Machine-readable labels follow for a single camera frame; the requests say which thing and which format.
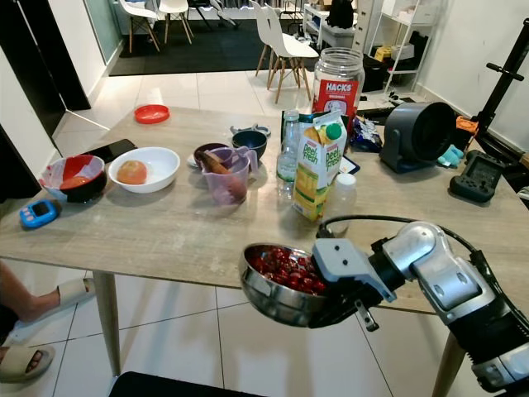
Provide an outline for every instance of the white tile floor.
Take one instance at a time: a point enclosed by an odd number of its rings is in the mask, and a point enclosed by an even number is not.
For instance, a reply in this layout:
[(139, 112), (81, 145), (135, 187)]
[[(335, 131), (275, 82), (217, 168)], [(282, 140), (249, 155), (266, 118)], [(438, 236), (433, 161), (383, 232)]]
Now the white tile floor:
[[(312, 86), (312, 74), (308, 76)], [(274, 103), (266, 71), (106, 78), (93, 108), (79, 114), (112, 127), (135, 106), (170, 106), (278, 117), (307, 112), (310, 102), (292, 76)], [(370, 95), (360, 106), (383, 106)], [(54, 137), (65, 155), (86, 151), (105, 128), (68, 115)], [(81, 270), (9, 261), (36, 294), (84, 276)], [(117, 277), (122, 363), (139, 371), (270, 396), (427, 396), (441, 359), (446, 328), (433, 317), (375, 309), (381, 329), (365, 332), (355, 317), (305, 330), (264, 318), (239, 290)], [(8, 397), (104, 397), (110, 366), (94, 300), (28, 326), (17, 324), (9, 344), (53, 344), (52, 367), (27, 385), (0, 384)], [(465, 362), (450, 397), (486, 395)]]

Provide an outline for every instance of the red lid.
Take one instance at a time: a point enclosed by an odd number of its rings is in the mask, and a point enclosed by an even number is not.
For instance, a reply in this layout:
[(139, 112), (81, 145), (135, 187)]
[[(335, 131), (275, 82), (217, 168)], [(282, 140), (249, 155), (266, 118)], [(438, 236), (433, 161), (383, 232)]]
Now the red lid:
[(164, 105), (145, 105), (134, 111), (136, 121), (142, 124), (155, 124), (169, 118), (169, 108)]

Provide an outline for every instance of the plastic water bottle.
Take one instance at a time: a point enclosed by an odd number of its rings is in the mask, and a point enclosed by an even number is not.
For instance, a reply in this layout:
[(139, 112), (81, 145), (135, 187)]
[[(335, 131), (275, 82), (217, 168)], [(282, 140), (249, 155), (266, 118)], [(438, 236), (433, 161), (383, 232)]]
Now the plastic water bottle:
[[(338, 174), (327, 194), (323, 220), (351, 215), (356, 202), (356, 178), (351, 174)], [(331, 223), (327, 228), (335, 235), (345, 234), (350, 221)]]
[(298, 165), (299, 112), (288, 110), (284, 113), (284, 138), (281, 153), (278, 155), (277, 171), (278, 194), (281, 198), (293, 197), (294, 179)]

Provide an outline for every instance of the metal bowl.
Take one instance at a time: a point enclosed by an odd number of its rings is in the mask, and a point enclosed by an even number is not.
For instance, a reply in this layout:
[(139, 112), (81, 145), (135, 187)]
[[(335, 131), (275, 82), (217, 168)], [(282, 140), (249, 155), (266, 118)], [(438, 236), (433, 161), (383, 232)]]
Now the metal bowl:
[(326, 297), (305, 294), (277, 284), (264, 277), (250, 264), (250, 258), (261, 256), (275, 247), (287, 250), (291, 258), (311, 255), (290, 246), (276, 244), (257, 243), (247, 246), (239, 260), (242, 290), (251, 305), (266, 317), (294, 327), (307, 327), (312, 316), (322, 309)]

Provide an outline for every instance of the glass jar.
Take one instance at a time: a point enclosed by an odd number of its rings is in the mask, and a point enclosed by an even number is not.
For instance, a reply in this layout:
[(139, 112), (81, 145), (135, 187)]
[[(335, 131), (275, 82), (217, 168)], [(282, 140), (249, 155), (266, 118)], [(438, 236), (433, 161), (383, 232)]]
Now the glass jar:
[(341, 110), (352, 125), (364, 85), (363, 58), (362, 53), (350, 48), (322, 51), (314, 69), (312, 112)]

